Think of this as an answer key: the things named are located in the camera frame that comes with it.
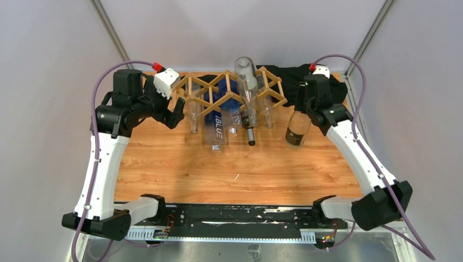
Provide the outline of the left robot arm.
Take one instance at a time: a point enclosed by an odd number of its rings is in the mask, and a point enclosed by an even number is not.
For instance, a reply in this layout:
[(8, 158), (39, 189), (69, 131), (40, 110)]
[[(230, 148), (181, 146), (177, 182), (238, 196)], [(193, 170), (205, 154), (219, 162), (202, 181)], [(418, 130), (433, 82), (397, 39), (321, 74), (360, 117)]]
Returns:
[(133, 129), (152, 118), (174, 129), (183, 120), (185, 100), (179, 98), (173, 110), (168, 106), (180, 75), (161, 69), (155, 75), (140, 70), (120, 69), (113, 74), (113, 88), (94, 111), (91, 124), (91, 154), (81, 197), (74, 211), (63, 215), (65, 228), (109, 240), (123, 240), (130, 227), (148, 219), (162, 225), (168, 218), (165, 199), (143, 194), (139, 199), (114, 203), (115, 186), (122, 156)]

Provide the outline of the clear bottle with black label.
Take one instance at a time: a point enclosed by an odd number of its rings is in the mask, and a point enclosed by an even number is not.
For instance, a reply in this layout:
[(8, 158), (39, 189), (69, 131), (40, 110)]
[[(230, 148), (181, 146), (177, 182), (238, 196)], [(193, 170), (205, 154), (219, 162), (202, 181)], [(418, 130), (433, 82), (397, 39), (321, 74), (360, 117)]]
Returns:
[(301, 147), (310, 130), (311, 120), (306, 113), (295, 110), (288, 122), (285, 140), (290, 147)]

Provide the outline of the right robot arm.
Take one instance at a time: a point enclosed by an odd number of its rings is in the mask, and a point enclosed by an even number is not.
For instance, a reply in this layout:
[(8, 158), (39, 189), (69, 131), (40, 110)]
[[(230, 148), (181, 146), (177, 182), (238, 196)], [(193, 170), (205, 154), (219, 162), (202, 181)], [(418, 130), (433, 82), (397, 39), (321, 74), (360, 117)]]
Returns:
[(300, 83), (297, 110), (318, 127), (341, 152), (363, 193), (359, 199), (335, 195), (313, 203), (314, 225), (325, 228), (334, 219), (356, 222), (363, 230), (403, 219), (413, 189), (398, 181), (378, 160), (353, 125), (353, 116), (343, 104), (336, 104), (329, 77), (310, 74)]

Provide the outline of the clear bottle with silver label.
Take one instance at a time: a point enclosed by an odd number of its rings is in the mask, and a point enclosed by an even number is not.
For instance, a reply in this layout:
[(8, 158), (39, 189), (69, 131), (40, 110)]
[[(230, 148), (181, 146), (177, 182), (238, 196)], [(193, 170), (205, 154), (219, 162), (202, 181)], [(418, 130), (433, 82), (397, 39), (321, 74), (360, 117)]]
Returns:
[(242, 56), (234, 63), (237, 88), (246, 107), (251, 127), (258, 123), (257, 96), (258, 82), (255, 75), (254, 63), (251, 58)]

